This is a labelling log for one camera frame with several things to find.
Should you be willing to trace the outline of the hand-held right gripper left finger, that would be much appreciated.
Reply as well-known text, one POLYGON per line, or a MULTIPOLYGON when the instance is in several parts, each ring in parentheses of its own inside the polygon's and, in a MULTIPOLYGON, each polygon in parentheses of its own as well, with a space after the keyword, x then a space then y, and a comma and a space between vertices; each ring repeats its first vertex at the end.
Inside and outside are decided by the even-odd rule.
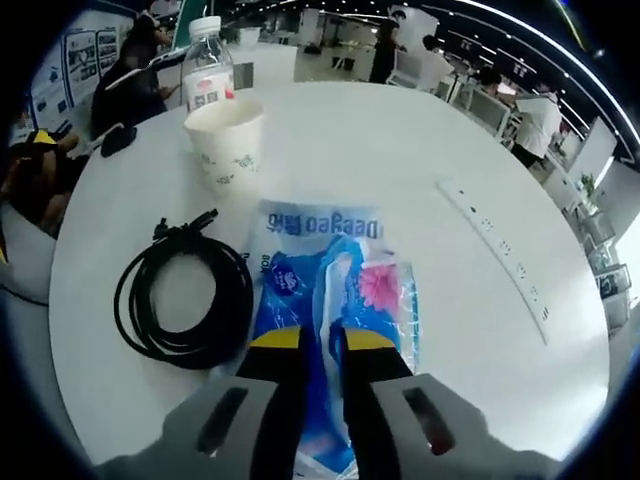
POLYGON ((163 457, 179 479, 291 479, 302 429, 303 329, 286 327, 167 415, 163 457))

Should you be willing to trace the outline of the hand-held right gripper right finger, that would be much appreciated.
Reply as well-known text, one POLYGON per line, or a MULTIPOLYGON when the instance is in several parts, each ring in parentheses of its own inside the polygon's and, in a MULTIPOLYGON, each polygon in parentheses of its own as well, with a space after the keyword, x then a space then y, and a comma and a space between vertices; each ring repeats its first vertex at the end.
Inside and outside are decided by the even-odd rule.
POLYGON ((360 478, 489 477, 481 412, 432 375, 413 374, 387 337, 343 329, 342 393, 360 478))

